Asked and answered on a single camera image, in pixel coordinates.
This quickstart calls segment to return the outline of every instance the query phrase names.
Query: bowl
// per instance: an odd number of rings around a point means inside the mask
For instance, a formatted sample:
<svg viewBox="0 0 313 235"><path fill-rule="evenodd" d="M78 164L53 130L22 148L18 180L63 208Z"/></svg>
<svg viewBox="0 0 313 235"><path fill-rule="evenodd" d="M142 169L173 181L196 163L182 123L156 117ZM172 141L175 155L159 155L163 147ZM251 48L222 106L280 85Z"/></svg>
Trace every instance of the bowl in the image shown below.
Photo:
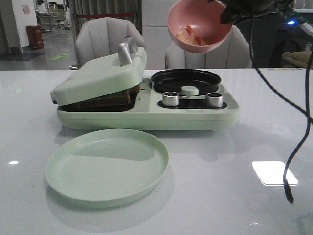
<svg viewBox="0 0 313 235"><path fill-rule="evenodd" d="M224 10L225 6L218 1L179 0L168 13L167 26L172 40L191 53L212 51L224 41L232 27L231 23L220 22Z"/></svg>

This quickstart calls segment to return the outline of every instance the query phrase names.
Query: cable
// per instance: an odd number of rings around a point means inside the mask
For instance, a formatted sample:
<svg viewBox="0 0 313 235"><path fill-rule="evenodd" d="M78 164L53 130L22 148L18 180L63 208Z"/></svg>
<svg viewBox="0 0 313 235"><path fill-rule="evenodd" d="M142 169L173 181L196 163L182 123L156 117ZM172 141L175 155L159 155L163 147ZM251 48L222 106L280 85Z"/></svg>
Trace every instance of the cable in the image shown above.
<svg viewBox="0 0 313 235"><path fill-rule="evenodd" d="M254 26L254 8L252 8L252 15L251 15L251 25L250 25L250 42L249 42L249 50L250 50L250 58L252 61L252 64L254 66L254 68L256 69L256 71L258 72L259 76L262 78L262 80L267 84L267 86L276 94L278 95L281 99L283 99L284 101L286 101L288 104L290 104L291 106L293 106L294 108L296 108L297 110L299 110L300 112L302 112L306 117L307 117L307 128L306 128L306 132L303 136L303 138L301 139L301 141L299 142L299 144L296 146L296 148L293 150L293 152L290 154L286 164L285 164L285 169L284 169L284 174L283 174L283 184L284 184L284 190L285 190L285 195L286 195L286 199L292 204L293 203L293 196L292 196L292 192L291 192L291 188L290 185L288 184L287 181L287 170L289 168L289 165L292 161L292 159L294 158L294 156L296 155L296 153L298 152L298 150L301 148L301 146L303 145L303 143L305 142L305 140L307 139L310 129L311 129L311 124L313 125L313 119L311 117L311 113L310 113L310 99L309 99L309 78L310 78L310 68L311 68L311 64L312 64L312 60L313 60L313 52L310 55L308 64L307 64L307 68L306 68L306 78L305 78L305 103L306 103L306 110L302 109L300 106L296 105L295 103L293 103L292 101L290 101L289 99L287 99L286 97L284 97L282 94L280 94L268 81L267 79L263 76L263 74L261 73L261 71L258 69L258 67L255 64L255 61L253 59L253 48L252 48L252 35L253 35L253 26Z"/></svg>

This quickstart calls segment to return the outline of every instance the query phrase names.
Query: sandwich maker lid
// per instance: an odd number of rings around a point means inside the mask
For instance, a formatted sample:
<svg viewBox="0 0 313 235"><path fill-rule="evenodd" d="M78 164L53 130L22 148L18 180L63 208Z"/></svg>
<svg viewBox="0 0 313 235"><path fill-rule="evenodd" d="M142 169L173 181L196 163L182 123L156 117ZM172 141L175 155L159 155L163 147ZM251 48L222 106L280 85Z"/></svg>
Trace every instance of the sandwich maker lid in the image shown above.
<svg viewBox="0 0 313 235"><path fill-rule="evenodd" d="M51 92L52 102L68 105L136 86L146 63L143 47L138 47L132 63L123 66L117 53L90 60Z"/></svg>

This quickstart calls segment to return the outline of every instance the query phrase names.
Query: trash bin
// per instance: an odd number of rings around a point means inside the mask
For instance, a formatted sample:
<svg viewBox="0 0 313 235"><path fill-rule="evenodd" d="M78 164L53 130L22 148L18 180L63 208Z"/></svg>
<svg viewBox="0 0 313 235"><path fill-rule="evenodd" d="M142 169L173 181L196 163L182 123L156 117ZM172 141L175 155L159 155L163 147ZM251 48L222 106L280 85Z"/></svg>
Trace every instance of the trash bin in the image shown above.
<svg viewBox="0 0 313 235"><path fill-rule="evenodd" d="M29 25L26 26L28 35L29 47L32 50L39 50L44 48L43 37L41 35L40 25Z"/></svg>

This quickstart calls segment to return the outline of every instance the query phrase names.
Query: frying pan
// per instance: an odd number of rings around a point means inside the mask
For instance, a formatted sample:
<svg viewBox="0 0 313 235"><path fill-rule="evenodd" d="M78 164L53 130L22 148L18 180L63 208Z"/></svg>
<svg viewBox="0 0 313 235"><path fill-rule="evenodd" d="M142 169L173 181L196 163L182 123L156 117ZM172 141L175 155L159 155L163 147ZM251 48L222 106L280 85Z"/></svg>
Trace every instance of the frying pan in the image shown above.
<svg viewBox="0 0 313 235"><path fill-rule="evenodd" d="M180 92L182 86L194 86L199 95L218 89L221 78L208 71L192 69L163 70L152 75L154 89L158 92Z"/></svg>

